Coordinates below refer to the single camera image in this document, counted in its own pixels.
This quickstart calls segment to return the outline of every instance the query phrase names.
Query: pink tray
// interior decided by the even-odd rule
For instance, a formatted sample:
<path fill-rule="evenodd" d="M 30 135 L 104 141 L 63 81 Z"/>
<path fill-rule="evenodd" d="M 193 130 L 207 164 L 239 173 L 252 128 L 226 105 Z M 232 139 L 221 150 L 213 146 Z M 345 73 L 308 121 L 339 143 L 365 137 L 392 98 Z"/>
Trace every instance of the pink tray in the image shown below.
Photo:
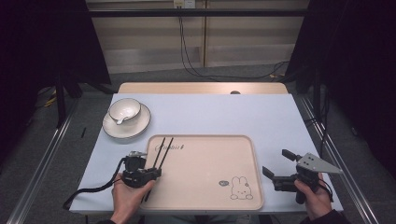
<path fill-rule="evenodd" d="M 257 210 L 262 186 L 251 140 L 244 135 L 154 135 L 148 140 L 146 168 L 165 138 L 157 167 L 163 175 L 141 204 L 148 210 Z"/>

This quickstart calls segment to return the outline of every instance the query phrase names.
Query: white wall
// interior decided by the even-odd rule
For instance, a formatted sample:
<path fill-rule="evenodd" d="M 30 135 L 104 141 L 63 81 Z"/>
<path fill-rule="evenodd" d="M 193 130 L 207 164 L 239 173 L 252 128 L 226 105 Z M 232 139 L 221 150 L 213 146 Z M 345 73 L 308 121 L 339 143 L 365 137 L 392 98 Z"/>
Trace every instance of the white wall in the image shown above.
<path fill-rule="evenodd" d="M 173 8 L 169 0 L 87 0 L 94 8 Z M 196 0 L 200 8 L 306 8 L 308 0 Z M 178 18 L 92 18 L 111 74 L 183 67 Z M 303 18 L 183 18 L 193 66 L 287 61 Z"/>

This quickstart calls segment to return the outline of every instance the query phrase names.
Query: black curtain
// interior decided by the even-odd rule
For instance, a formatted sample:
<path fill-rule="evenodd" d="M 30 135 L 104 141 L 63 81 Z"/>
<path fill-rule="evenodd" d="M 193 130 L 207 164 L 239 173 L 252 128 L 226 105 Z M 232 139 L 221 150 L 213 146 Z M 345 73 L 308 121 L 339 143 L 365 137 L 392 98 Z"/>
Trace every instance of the black curtain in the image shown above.
<path fill-rule="evenodd" d="M 1 162 L 58 74 L 75 86 L 110 79 L 84 0 L 2 1 L 0 30 Z"/>
<path fill-rule="evenodd" d="M 304 19 L 286 76 L 306 92 L 318 70 L 330 96 L 396 177 L 396 2 L 313 0 L 309 8 L 330 13 Z"/>

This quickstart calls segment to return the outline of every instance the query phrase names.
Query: human hand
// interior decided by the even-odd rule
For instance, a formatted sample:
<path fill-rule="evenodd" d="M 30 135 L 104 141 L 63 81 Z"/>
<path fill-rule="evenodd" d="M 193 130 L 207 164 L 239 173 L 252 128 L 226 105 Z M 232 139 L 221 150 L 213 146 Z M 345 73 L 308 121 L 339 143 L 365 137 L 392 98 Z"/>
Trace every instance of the human hand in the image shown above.
<path fill-rule="evenodd" d="M 126 223 L 136 212 L 142 198 L 154 187 L 155 181 L 150 180 L 145 186 L 133 189 L 121 180 L 122 175 L 117 174 L 113 194 L 114 213 L 111 220 L 117 224 Z"/>
<path fill-rule="evenodd" d="M 322 174 L 318 174 L 319 179 L 323 179 Z M 319 184 L 326 188 L 322 181 Z M 294 181 L 296 188 L 305 194 L 305 208 L 309 219 L 312 221 L 318 217 L 323 217 L 324 215 L 332 211 L 332 205 L 330 202 L 329 194 L 326 190 L 318 188 L 316 192 L 313 192 L 304 182 L 296 179 Z"/>

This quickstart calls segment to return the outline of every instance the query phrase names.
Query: white table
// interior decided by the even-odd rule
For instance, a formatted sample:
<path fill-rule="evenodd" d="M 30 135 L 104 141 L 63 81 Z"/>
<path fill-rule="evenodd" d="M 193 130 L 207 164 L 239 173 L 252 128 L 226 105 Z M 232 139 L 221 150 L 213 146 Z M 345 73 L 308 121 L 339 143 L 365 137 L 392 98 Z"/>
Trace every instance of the white table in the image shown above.
<path fill-rule="evenodd" d="M 112 103 L 121 98 L 135 98 L 151 112 L 148 128 L 132 139 L 115 139 L 103 130 L 93 149 L 79 188 L 104 185 L 115 172 L 118 162 L 131 150 L 145 151 L 155 134 L 243 134 L 255 147 L 257 163 L 275 175 L 295 174 L 295 162 L 281 155 L 281 149 L 304 155 L 318 155 L 296 104 L 289 94 L 114 94 Z M 325 181 L 332 184 L 325 175 Z M 270 179 L 261 175 L 264 206 L 251 214 L 304 212 L 295 202 L 295 193 L 274 191 Z M 332 207 L 343 210 L 333 190 Z M 111 188 L 94 194 L 80 194 L 70 211 L 81 214 L 104 213 L 113 210 Z M 142 214 L 169 214 L 167 211 L 140 211 Z M 219 211 L 173 211 L 172 214 L 210 214 Z"/>

